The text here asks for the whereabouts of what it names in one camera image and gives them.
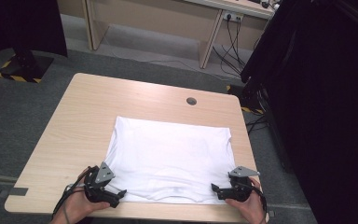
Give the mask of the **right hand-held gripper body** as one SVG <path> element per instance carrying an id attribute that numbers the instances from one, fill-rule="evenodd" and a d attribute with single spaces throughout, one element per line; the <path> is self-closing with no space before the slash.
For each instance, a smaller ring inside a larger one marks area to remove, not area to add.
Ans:
<path id="1" fill-rule="evenodd" d="M 227 198 L 245 202 L 249 198 L 253 188 L 250 177 L 259 175 L 259 172 L 244 166 L 238 166 L 230 171 L 228 177 L 231 188 L 228 190 Z"/>

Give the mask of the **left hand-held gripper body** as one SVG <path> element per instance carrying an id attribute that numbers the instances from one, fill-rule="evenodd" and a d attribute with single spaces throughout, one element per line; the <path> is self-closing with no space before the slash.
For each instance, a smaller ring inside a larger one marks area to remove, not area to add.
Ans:
<path id="1" fill-rule="evenodd" d="M 104 161 L 100 166 L 92 167 L 84 179 L 84 188 L 88 200 L 93 203 L 109 203 L 111 198 L 117 197 L 115 193 L 104 189 L 114 177 L 115 175 Z"/>

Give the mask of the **white t-shirt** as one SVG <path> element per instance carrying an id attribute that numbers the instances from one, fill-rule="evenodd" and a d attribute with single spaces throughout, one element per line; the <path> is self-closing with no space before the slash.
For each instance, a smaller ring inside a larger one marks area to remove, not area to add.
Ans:
<path id="1" fill-rule="evenodd" d="M 115 174 L 106 189 L 133 203 L 220 204 L 235 168 L 231 133 L 209 127 L 118 117 L 104 162 Z"/>

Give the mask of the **person's right hand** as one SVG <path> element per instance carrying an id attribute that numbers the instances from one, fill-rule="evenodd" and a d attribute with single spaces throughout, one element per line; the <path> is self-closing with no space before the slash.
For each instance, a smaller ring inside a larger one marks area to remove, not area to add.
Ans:
<path id="1" fill-rule="evenodd" d="M 253 190 L 245 202 L 238 202 L 233 199 L 225 199 L 225 202 L 238 209 L 249 224 L 267 224 L 262 200 L 256 191 Z"/>

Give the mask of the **person's left hand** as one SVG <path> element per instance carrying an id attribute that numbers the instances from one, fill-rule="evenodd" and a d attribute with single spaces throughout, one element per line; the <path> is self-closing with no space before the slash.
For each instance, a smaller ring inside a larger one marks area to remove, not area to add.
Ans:
<path id="1" fill-rule="evenodd" d="M 84 218 L 95 211 L 104 210 L 109 207 L 110 204 L 106 202 L 90 202 L 85 195 L 84 189 L 75 187 L 74 193 L 65 200 L 54 217 Z"/>

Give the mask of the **black stand base striped tape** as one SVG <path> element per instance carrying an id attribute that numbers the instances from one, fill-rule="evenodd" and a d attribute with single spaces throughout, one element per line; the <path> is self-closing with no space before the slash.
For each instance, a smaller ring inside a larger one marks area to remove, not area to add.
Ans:
<path id="1" fill-rule="evenodd" d="M 245 112 L 253 113 L 256 115 L 263 115 L 265 110 L 263 106 L 260 104 L 256 95 L 246 96 L 243 93 L 243 87 L 238 85 L 227 85 L 227 93 L 230 95 L 236 96 L 241 105 L 241 109 Z"/>
<path id="2" fill-rule="evenodd" d="M 14 54 L 0 68 L 0 78 L 39 83 L 52 62 L 51 57 L 33 55 L 28 49 L 14 49 Z"/>

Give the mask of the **white power socket strip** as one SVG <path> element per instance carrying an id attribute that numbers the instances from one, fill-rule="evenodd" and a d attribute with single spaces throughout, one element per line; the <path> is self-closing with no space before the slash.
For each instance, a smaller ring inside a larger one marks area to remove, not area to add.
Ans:
<path id="1" fill-rule="evenodd" d="M 225 21 L 234 21 L 234 22 L 240 22 L 242 21 L 243 15 L 236 12 L 231 11 L 225 11 L 223 14 L 223 19 Z"/>

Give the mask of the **beige wooden desk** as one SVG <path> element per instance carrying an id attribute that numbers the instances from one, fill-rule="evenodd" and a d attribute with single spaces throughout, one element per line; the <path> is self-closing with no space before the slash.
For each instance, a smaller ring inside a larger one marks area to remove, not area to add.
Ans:
<path id="1" fill-rule="evenodd" d="M 207 66 L 214 44 L 228 45 L 225 31 L 239 25 L 238 43 L 251 49 L 261 36 L 272 7 L 251 0 L 57 0 L 61 14 L 85 20 L 89 49 L 101 45 L 108 28 L 115 25 L 195 39 L 200 67 Z M 240 13 L 242 21 L 225 21 L 225 11 Z"/>

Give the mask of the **black curtain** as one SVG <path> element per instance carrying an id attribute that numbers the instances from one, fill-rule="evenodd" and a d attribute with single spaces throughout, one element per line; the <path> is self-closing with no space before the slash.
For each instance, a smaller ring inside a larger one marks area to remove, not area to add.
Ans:
<path id="1" fill-rule="evenodd" d="M 0 50 L 67 55 L 57 0 L 0 0 Z"/>

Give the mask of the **black curtain enclosure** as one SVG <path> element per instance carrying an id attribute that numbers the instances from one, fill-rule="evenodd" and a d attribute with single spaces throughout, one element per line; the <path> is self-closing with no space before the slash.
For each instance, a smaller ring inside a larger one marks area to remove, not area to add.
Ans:
<path id="1" fill-rule="evenodd" d="M 358 224 L 358 0 L 282 0 L 241 79 L 266 90 L 318 224 Z"/>

